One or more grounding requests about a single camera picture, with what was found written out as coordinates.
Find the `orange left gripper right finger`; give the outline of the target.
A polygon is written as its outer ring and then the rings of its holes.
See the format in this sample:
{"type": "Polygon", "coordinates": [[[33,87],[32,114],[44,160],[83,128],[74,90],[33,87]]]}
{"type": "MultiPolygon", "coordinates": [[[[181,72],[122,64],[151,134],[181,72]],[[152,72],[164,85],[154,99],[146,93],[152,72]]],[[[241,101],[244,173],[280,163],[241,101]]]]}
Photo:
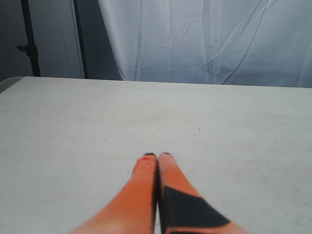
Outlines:
{"type": "Polygon", "coordinates": [[[159,212],[163,234],[245,234],[246,230],[212,207],[192,186],[174,157],[158,158],[159,212]]]}

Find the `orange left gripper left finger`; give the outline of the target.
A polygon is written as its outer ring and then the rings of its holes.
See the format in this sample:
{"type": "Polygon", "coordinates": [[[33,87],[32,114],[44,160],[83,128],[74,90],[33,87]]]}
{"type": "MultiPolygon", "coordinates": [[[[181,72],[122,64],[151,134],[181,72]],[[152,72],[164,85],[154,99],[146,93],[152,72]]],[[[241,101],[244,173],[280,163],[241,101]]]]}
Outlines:
{"type": "Polygon", "coordinates": [[[156,215],[157,157],[144,154],[129,181],[95,216],[72,234],[153,234],[156,215]]]}

